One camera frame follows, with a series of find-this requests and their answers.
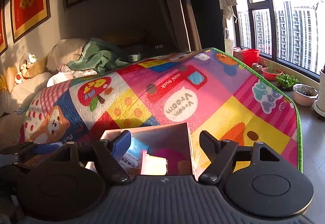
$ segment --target colorful mat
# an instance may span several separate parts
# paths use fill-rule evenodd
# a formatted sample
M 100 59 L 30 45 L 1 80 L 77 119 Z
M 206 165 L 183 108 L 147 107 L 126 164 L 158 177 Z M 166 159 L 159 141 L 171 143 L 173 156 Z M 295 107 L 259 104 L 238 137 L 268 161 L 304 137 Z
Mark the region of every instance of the colorful mat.
M 298 110 L 284 93 L 217 49 L 147 59 L 45 88 L 23 125 L 26 141 L 97 140 L 104 130 L 188 122 L 196 165 L 199 133 L 252 146 L 264 141 L 302 171 Z

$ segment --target red bucket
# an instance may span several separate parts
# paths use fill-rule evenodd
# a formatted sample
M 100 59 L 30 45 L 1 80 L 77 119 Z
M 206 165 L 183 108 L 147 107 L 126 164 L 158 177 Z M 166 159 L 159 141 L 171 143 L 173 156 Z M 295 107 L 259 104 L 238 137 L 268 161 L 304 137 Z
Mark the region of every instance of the red bucket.
M 244 49 L 243 59 L 244 63 L 251 67 L 252 64 L 258 63 L 258 58 L 260 56 L 260 51 L 256 49 Z

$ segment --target high-rise building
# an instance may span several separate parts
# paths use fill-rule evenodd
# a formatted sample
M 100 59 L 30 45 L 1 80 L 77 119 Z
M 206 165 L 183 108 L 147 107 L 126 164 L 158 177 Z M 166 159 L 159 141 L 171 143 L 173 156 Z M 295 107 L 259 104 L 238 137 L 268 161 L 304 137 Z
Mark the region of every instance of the high-rise building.
M 318 67 L 318 21 L 316 11 L 309 6 L 292 7 L 290 1 L 275 10 L 277 26 L 277 57 L 313 72 Z M 272 54 L 271 25 L 268 9 L 253 11 L 256 48 Z M 251 48 L 248 11 L 239 12 L 242 46 Z

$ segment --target green towel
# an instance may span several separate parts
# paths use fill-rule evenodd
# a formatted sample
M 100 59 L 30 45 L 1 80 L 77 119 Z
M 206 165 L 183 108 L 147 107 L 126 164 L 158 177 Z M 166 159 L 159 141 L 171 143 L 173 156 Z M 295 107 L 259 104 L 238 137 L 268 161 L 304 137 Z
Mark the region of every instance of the green towel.
M 91 38 L 84 47 L 80 59 L 69 62 L 67 66 L 71 70 L 93 69 L 97 73 L 105 73 L 138 60 L 138 56 L 128 56 L 123 50 L 111 43 Z

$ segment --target floor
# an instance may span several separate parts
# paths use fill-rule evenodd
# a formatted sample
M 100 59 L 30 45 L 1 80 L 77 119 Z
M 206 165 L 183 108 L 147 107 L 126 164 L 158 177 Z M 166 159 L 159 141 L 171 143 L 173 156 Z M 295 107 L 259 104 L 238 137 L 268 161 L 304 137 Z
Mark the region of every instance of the floor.
M 293 92 L 287 92 L 293 98 Z M 314 186 L 314 197 L 305 215 L 315 224 L 325 220 L 325 119 L 313 108 L 297 104 L 303 135 L 303 173 Z

